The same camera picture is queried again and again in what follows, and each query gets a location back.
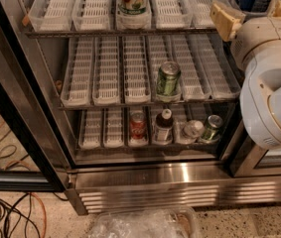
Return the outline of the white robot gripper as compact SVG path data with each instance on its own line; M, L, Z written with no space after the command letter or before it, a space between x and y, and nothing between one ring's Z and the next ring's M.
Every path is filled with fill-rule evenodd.
M210 17L225 41L231 41L230 52L239 69L247 55L255 48L272 41L281 40L281 0L271 0L267 17L245 20L245 14L226 4L213 0Z

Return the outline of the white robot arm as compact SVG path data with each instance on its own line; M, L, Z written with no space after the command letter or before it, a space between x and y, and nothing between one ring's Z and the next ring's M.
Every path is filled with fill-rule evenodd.
M266 15L250 19L214 0L210 16L244 72L239 98L248 135L264 149L280 148L281 0L271 0Z

